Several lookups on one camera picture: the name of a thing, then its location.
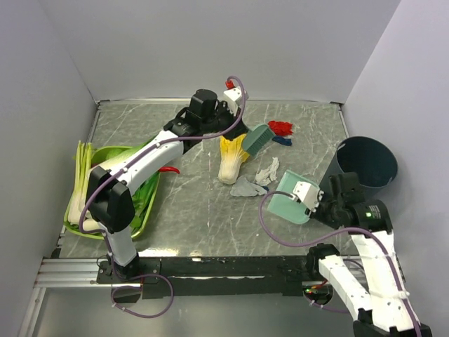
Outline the dark blue paper scrap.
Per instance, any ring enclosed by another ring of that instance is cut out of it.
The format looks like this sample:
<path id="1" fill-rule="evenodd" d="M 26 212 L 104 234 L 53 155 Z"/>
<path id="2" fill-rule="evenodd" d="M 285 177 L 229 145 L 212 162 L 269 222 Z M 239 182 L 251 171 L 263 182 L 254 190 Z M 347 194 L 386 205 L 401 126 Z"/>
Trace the dark blue paper scrap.
<path id="1" fill-rule="evenodd" d="M 276 142 L 276 143 L 282 145 L 282 146 L 288 146 L 288 147 L 290 147 L 290 146 L 293 144 L 293 142 L 292 142 L 292 140 L 291 140 L 290 138 L 284 138 L 284 137 L 282 137 L 282 136 L 274 136 L 274 137 L 272 138 L 272 140 L 273 140 L 274 142 Z"/>

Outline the teal hand brush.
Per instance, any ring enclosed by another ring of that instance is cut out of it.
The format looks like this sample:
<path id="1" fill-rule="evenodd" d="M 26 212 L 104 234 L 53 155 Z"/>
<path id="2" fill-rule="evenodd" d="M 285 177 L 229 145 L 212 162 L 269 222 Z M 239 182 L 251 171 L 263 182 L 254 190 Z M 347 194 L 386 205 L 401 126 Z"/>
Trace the teal hand brush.
<path id="1" fill-rule="evenodd" d="M 258 124 L 245 136 L 242 141 L 242 148 L 254 157 L 274 136 L 275 133 L 268 124 Z"/>

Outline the red paper scrap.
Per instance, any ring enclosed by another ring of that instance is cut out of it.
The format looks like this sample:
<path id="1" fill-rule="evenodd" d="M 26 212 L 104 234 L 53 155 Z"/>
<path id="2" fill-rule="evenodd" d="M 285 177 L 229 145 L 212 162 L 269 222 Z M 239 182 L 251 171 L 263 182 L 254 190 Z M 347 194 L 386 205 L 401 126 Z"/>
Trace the red paper scrap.
<path id="1" fill-rule="evenodd" d="M 276 136 L 286 137 L 293 134 L 293 125 L 287 121 L 269 121 L 268 125 Z"/>

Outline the white paper scrap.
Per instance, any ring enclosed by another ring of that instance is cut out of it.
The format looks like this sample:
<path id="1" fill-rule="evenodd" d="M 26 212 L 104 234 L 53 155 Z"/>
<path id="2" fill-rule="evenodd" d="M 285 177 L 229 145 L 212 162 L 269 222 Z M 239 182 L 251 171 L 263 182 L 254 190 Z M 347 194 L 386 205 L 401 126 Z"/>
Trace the white paper scrap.
<path id="1" fill-rule="evenodd" d="M 260 186 L 268 186 L 277 180 L 277 171 L 279 168 L 279 158 L 274 157 L 272 163 L 265 169 L 262 169 L 255 175 L 255 183 Z"/>

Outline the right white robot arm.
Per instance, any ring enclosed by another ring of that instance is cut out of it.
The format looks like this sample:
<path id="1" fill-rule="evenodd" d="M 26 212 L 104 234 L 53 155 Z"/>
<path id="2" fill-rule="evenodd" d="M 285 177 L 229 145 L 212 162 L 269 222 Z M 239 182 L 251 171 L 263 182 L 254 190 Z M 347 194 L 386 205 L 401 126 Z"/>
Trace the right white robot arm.
<path id="1" fill-rule="evenodd" d="M 314 217 L 350 235 L 367 285 L 353 276 L 332 244 L 309 249 L 307 274 L 330 283 L 353 318 L 355 336 L 431 336 L 431 328 L 419 321 L 410 304 L 385 204 L 366 199 L 356 173 L 330 176 L 329 185 L 330 197 L 317 206 Z"/>

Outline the grey paper scrap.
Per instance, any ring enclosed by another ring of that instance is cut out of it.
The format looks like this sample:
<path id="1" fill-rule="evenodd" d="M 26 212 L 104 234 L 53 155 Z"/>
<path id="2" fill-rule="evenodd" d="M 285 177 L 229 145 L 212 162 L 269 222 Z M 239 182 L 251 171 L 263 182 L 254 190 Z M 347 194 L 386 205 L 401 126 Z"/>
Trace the grey paper scrap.
<path id="1" fill-rule="evenodd" d="M 233 197 L 256 197 L 266 194 L 262 186 L 248 181 L 244 176 L 239 177 L 230 190 L 230 195 Z"/>

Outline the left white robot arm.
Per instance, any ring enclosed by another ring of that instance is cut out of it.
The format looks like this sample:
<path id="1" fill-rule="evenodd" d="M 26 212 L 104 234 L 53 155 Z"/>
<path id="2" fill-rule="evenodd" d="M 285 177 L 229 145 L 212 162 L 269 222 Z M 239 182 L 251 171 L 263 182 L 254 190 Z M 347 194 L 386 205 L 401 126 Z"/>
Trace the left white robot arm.
<path id="1" fill-rule="evenodd" d="M 105 238 L 113 272 L 121 281 L 133 281 L 140 271 L 139 255 L 131 239 L 135 217 L 132 197 L 160 168 L 181 157 L 196 144 L 214 136 L 239 136 L 247 93 L 242 86 L 224 92 L 199 89 L 143 148 L 109 169 L 96 166 L 89 176 L 86 205 Z"/>

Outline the teal dustpan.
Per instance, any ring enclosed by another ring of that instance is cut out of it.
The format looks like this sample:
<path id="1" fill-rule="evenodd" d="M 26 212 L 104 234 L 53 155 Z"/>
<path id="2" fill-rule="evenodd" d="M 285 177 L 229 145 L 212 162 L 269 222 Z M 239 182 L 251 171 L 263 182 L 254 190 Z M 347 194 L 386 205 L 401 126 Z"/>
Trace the teal dustpan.
<path id="1" fill-rule="evenodd" d="M 283 174 L 276 191 L 292 193 L 297 183 L 310 183 L 314 187 L 319 187 L 312 180 L 288 169 Z M 271 198 L 267 210 L 296 225 L 301 225 L 309 221 L 309 215 L 306 214 L 306 207 L 304 204 L 289 200 L 287 197 L 280 194 L 275 194 Z"/>

